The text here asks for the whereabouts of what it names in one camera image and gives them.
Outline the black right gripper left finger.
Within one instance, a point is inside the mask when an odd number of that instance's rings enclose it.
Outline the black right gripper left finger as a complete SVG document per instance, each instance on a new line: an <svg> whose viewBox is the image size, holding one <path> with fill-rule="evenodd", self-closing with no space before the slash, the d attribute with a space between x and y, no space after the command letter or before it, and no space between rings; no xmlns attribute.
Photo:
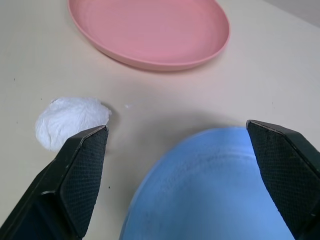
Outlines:
<svg viewBox="0 0 320 240"><path fill-rule="evenodd" d="M99 194L109 129L68 138L0 227L0 240L82 240Z"/></svg>

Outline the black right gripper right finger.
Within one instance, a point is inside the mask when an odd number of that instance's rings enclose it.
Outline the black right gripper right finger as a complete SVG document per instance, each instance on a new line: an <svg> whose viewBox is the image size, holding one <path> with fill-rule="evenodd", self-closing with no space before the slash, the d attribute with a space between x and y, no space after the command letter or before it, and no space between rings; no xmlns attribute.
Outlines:
<svg viewBox="0 0 320 240"><path fill-rule="evenodd" d="M299 132L246 123L263 183L295 240L320 240L320 152Z"/></svg>

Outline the blue plastic plate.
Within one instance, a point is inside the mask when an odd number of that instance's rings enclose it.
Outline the blue plastic plate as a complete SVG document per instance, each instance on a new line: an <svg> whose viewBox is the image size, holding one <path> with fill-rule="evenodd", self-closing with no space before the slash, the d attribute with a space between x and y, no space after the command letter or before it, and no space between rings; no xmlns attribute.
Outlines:
<svg viewBox="0 0 320 240"><path fill-rule="evenodd" d="M294 240L247 130L214 128L167 152L135 192L119 240Z"/></svg>

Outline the pink plastic plate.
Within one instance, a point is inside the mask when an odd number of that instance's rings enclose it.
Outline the pink plastic plate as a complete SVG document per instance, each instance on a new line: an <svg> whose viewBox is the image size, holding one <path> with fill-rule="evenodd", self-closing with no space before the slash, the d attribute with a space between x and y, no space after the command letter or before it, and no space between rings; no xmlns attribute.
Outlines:
<svg viewBox="0 0 320 240"><path fill-rule="evenodd" d="M205 64L226 48L231 35L217 0L67 0L67 6L97 50L144 70Z"/></svg>

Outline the crumpled white paper ball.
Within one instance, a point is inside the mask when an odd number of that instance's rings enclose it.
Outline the crumpled white paper ball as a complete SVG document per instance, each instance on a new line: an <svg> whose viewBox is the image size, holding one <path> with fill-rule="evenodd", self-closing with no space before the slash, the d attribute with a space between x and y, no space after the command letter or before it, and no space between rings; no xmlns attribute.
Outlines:
<svg viewBox="0 0 320 240"><path fill-rule="evenodd" d="M35 137L47 150L58 152L66 140L81 131L106 125L112 111L92 97L54 99L35 123Z"/></svg>

